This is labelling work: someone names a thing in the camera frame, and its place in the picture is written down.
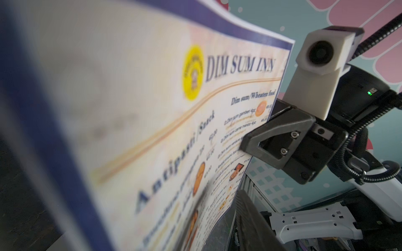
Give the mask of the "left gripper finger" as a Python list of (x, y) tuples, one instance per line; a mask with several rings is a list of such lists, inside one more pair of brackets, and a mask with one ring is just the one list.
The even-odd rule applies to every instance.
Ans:
[(238, 191), (234, 202), (239, 249), (241, 251), (285, 250), (245, 191)]

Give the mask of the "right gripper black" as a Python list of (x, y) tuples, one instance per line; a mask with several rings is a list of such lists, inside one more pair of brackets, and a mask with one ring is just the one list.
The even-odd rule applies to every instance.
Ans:
[(317, 177), (348, 136), (335, 124), (288, 108), (247, 133), (240, 150), (305, 185)]

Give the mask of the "dim sum menu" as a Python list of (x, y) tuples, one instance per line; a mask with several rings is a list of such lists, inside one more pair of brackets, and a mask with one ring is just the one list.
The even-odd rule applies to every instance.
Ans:
[(1, 136), (77, 251), (200, 251), (294, 43), (216, 1), (1, 1)]

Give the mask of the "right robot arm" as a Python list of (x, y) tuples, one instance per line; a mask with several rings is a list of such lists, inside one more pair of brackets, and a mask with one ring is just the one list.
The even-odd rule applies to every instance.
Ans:
[(402, 96), (350, 61), (402, 25), (396, 16), (368, 38), (360, 27), (330, 26), (309, 33), (297, 69), (273, 116), (242, 139), (240, 149), (284, 171), (301, 185), (327, 167), (351, 182), (357, 195), (320, 208), (259, 212), (246, 192), (236, 196), (242, 251), (281, 251), (284, 244), (336, 237), (362, 250), (402, 247), (402, 168), (367, 151), (368, 125), (393, 109)]

